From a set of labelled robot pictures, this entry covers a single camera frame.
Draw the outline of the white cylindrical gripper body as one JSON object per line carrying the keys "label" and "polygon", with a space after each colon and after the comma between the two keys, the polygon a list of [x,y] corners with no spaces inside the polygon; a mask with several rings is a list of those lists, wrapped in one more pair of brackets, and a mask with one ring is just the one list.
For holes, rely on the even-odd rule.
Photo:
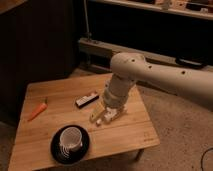
{"label": "white cylindrical gripper body", "polygon": [[128,93],[135,83],[135,80],[112,76],[110,81],[106,84],[102,96],[104,105],[115,109],[123,107],[127,102]]}

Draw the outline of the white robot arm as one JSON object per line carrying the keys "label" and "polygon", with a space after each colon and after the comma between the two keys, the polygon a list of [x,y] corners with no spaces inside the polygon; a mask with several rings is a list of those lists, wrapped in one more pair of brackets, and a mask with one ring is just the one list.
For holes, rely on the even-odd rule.
{"label": "white robot arm", "polygon": [[137,81],[144,81],[213,110],[213,72],[171,67],[146,61],[143,54],[121,52],[110,61],[112,77],[105,84],[102,100],[95,106],[90,121],[119,117]]}

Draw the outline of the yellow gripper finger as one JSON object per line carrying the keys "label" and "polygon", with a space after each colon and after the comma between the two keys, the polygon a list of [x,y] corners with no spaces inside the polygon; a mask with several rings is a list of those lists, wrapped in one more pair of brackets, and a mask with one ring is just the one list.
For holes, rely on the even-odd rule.
{"label": "yellow gripper finger", "polygon": [[91,115],[90,115],[90,121],[95,122],[98,120],[103,114],[105,113],[105,106],[102,103],[97,103],[94,107]]}

